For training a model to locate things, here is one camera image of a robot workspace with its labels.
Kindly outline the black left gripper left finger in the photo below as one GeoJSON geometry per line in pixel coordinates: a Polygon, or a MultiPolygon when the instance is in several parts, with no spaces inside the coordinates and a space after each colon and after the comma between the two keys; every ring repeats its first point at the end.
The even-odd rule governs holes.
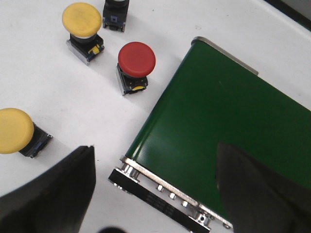
{"type": "Polygon", "coordinates": [[[0,198],[2,233],[79,232],[96,184],[93,146],[80,146],[0,198]]]}

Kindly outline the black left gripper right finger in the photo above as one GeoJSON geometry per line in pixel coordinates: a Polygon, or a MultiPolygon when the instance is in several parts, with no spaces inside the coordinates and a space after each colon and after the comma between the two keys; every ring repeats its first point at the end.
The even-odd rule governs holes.
{"type": "Polygon", "coordinates": [[[216,180],[236,233],[309,233],[311,190],[240,148],[219,143],[216,180]]]}

